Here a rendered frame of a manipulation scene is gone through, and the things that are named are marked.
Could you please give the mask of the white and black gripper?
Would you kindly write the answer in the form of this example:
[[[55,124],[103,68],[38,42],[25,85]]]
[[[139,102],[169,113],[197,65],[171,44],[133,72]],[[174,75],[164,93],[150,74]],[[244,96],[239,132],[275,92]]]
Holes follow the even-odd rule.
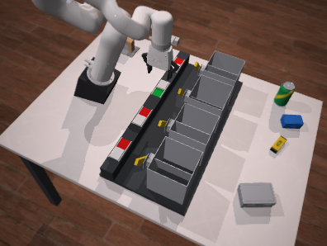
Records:
[[[173,47],[170,46],[168,50],[159,51],[149,44],[148,53],[143,53],[142,58],[144,59],[148,73],[150,73],[153,67],[157,69],[162,69],[168,71],[167,81],[172,78],[173,73],[175,73],[180,67],[173,61]],[[173,67],[174,68],[173,68]]]

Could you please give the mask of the grey flat case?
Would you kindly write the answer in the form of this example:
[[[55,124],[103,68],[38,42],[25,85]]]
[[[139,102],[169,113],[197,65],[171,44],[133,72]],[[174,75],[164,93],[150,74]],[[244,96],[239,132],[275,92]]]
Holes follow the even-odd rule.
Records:
[[[237,188],[240,207],[272,207],[277,203],[270,182],[240,183]]]

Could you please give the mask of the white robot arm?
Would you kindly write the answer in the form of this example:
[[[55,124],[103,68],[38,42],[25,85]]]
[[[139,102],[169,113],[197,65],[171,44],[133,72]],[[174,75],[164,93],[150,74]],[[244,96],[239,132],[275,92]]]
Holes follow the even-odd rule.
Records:
[[[172,35],[173,16],[166,11],[140,6],[135,9],[131,19],[127,11],[118,7],[116,0],[82,0],[84,4],[74,0],[31,1],[42,12],[89,34],[97,33],[103,21],[107,22],[94,62],[87,57],[84,60],[88,63],[84,64],[88,67],[88,78],[98,86],[107,86],[113,82],[113,71],[128,37],[144,40],[151,28],[149,40],[155,50],[165,51],[171,45],[179,44],[180,38]]]

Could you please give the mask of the blue box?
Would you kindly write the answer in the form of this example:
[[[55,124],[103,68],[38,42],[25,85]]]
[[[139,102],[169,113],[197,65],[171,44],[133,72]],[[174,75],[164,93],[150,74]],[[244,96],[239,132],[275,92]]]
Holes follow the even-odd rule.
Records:
[[[282,128],[300,129],[304,125],[301,115],[283,114],[280,121],[282,123]]]

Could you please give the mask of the green drink can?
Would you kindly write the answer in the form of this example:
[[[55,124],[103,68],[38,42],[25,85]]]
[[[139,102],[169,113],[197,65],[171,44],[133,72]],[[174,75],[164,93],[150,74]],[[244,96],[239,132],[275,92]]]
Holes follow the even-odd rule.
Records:
[[[279,88],[277,95],[274,98],[274,102],[278,106],[285,106],[289,102],[294,92],[295,92],[295,85],[291,82],[285,82]]]

